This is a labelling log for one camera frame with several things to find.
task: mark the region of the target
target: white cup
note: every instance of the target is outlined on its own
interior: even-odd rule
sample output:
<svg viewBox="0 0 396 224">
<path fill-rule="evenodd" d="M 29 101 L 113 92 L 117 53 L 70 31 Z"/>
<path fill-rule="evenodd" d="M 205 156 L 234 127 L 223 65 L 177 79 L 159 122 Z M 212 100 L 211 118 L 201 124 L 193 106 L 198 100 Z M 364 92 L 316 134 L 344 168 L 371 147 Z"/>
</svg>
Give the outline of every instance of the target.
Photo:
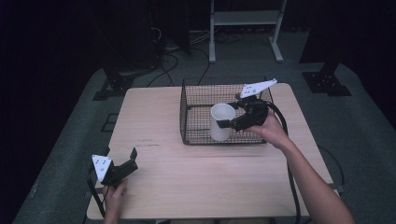
<svg viewBox="0 0 396 224">
<path fill-rule="evenodd" d="M 225 141 L 230 137 L 231 128 L 221 129 L 217 120 L 233 119 L 236 116 L 235 109 L 227 104 L 216 104 L 210 109 L 210 136 L 216 141 Z"/>
</svg>

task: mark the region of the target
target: wire basket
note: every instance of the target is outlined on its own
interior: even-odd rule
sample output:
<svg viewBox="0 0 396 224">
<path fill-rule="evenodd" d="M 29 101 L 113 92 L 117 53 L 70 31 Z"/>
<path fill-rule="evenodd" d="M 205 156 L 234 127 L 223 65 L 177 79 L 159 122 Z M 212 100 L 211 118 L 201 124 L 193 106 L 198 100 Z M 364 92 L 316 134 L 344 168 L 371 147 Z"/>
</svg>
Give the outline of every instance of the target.
<svg viewBox="0 0 396 224">
<path fill-rule="evenodd" d="M 263 81 L 266 81 L 266 77 L 213 77 L 206 78 L 205 81 L 198 78 L 183 79 L 180 99 L 180 133 L 183 143 L 190 146 L 265 143 L 255 133 L 236 132 L 234 129 L 231 129 L 230 138 L 222 142 L 210 136 L 210 108 L 215 104 L 237 101 L 235 95 L 241 92 L 244 84 Z M 269 89 L 256 96 L 273 102 Z M 244 109 L 236 110 L 237 117 L 243 114 Z"/>
</svg>

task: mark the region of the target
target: wooden table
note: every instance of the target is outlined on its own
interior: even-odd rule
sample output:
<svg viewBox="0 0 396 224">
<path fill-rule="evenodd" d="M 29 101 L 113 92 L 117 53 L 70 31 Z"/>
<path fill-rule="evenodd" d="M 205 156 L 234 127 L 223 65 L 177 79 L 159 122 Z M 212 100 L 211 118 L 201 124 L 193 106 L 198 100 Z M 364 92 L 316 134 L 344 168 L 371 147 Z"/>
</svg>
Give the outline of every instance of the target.
<svg viewBox="0 0 396 224">
<path fill-rule="evenodd" d="M 290 138 L 332 184 L 290 86 L 275 84 L 271 93 L 288 122 Z M 108 156 L 120 165 L 136 147 L 139 169 L 128 176 L 121 218 L 295 216 L 286 159 L 280 150 L 269 144 L 184 145 L 179 129 L 180 94 L 180 87 L 126 93 Z M 302 215 L 308 216 L 299 197 Z M 102 218 L 94 200 L 87 217 Z"/>
</svg>

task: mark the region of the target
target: human arm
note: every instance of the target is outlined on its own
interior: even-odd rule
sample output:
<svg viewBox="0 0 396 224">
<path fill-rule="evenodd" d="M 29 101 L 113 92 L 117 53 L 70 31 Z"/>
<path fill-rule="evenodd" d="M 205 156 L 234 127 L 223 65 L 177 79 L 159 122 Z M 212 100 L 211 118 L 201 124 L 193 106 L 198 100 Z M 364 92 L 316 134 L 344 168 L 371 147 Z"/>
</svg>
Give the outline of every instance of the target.
<svg viewBox="0 0 396 224">
<path fill-rule="evenodd" d="M 122 194 L 126 190 L 128 179 L 123 179 L 120 185 L 114 189 L 113 186 L 104 186 L 103 193 L 106 195 L 106 214 L 105 224 L 116 224 L 120 218 L 120 210 L 122 204 Z"/>
<path fill-rule="evenodd" d="M 347 206 L 289 139 L 274 113 L 268 113 L 262 126 L 253 126 L 246 131 L 259 134 L 268 143 L 282 151 L 301 192 L 306 209 L 315 223 L 355 223 Z"/>
</svg>

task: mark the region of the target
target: white marker tag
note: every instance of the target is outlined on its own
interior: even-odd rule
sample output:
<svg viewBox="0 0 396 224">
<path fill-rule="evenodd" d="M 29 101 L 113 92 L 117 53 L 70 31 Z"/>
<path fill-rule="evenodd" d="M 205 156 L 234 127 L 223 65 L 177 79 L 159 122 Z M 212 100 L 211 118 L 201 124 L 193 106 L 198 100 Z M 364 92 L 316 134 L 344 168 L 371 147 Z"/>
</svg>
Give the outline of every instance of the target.
<svg viewBox="0 0 396 224">
<path fill-rule="evenodd" d="M 93 166 L 95 167 L 98 180 L 102 182 L 106 176 L 108 167 L 111 164 L 111 159 L 109 157 L 92 155 L 92 162 Z"/>
<path fill-rule="evenodd" d="M 244 88 L 241 91 L 241 98 L 246 98 L 251 95 L 255 95 L 260 93 L 261 91 L 269 88 L 270 86 L 274 85 L 277 83 L 277 80 L 274 78 L 270 81 L 265 81 L 265 82 L 259 82 L 259 83 L 253 83 L 253 84 L 245 84 Z"/>
</svg>

